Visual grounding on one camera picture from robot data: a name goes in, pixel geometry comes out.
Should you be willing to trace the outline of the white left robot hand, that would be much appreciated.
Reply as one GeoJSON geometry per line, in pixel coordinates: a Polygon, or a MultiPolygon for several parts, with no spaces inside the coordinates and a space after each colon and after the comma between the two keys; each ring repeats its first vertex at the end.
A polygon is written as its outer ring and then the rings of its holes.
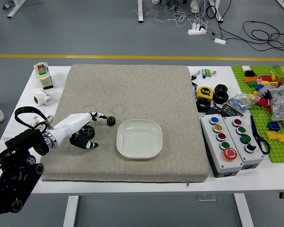
{"type": "Polygon", "coordinates": [[[58,148],[65,139],[70,139],[74,133],[90,123],[90,121],[97,121],[97,118],[107,119],[108,117],[98,112],[70,114],[57,123],[53,129],[47,130],[44,134],[50,138],[52,148],[55,149],[58,148]]]}

